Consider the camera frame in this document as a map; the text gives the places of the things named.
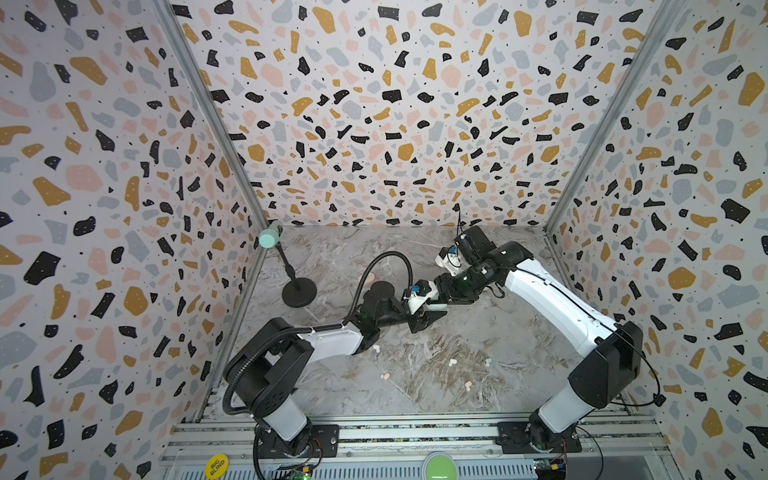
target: side wall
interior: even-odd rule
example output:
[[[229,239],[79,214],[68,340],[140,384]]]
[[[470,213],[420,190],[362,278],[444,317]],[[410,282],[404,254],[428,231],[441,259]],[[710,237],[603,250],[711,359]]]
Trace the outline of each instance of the side wall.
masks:
[[[660,2],[179,0],[270,218],[546,223]]]
[[[767,8],[688,4],[555,225],[584,298],[643,327],[691,479],[768,475]]]
[[[0,478],[153,475],[250,212],[138,0],[3,2],[0,32]]]

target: yellow round button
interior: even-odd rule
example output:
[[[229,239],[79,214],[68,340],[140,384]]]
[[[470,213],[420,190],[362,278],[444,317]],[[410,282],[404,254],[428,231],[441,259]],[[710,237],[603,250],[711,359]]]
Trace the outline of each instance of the yellow round button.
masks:
[[[230,460],[225,454],[214,455],[208,460],[208,465],[205,465],[205,478],[208,478],[208,480],[221,478],[227,473],[229,466]]]

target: green round disc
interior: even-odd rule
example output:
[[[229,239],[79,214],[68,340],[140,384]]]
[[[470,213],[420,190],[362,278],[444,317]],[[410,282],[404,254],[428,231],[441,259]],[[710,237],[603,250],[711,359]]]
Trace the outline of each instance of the green round disc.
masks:
[[[457,480],[456,465],[450,457],[437,454],[427,460],[425,466],[426,480]]]

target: marble floor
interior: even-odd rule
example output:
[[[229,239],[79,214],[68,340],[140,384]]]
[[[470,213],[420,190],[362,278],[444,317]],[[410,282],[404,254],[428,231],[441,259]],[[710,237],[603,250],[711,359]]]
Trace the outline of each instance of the marble floor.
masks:
[[[559,276],[542,229],[483,230],[497,245],[518,241]],[[442,273],[435,256],[454,236],[449,227],[288,227],[283,233],[286,255],[298,276],[315,280],[317,298],[299,309],[283,304],[280,294],[287,277],[277,252],[270,251],[232,354],[276,316],[296,326],[340,320],[370,260],[387,250],[410,259],[414,281],[433,280]],[[397,257],[379,262],[373,274],[397,291],[406,286],[406,268]],[[487,292],[473,305],[451,306],[447,316],[415,335],[407,325],[389,327],[378,344],[378,354],[370,349],[308,365],[293,394],[301,409],[307,415],[530,412],[565,384],[580,361],[560,332],[509,292],[503,299]],[[458,363],[450,366],[450,359]],[[486,359],[491,359],[489,366]],[[389,380],[380,378],[385,373]],[[470,392],[467,381],[473,384]],[[221,388],[214,390],[206,417],[225,416],[222,395]]]

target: black and white robotic arm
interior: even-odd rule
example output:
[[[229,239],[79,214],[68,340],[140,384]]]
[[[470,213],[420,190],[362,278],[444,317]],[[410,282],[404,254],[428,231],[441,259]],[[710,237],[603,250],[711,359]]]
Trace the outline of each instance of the black and white robotic arm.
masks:
[[[389,254],[403,258],[411,273],[402,254],[388,252],[376,260]],[[290,394],[307,363],[363,352],[376,343],[386,326],[407,323],[412,333],[424,330],[445,316],[451,305],[474,303],[493,284],[528,301],[584,357],[570,373],[568,384],[531,414],[526,444],[539,452],[559,446],[580,419],[605,407],[637,377],[640,328],[632,322],[614,323],[593,309],[519,243],[509,241],[497,247],[474,226],[443,248],[435,261],[447,272],[434,280],[416,281],[401,296],[391,283],[375,282],[357,305],[373,262],[341,323],[295,328],[281,318],[269,321],[227,364],[224,411],[262,419],[280,437],[284,451],[298,455],[309,441],[311,424]],[[606,326],[611,324],[615,329]],[[234,392],[245,407],[231,406]]]

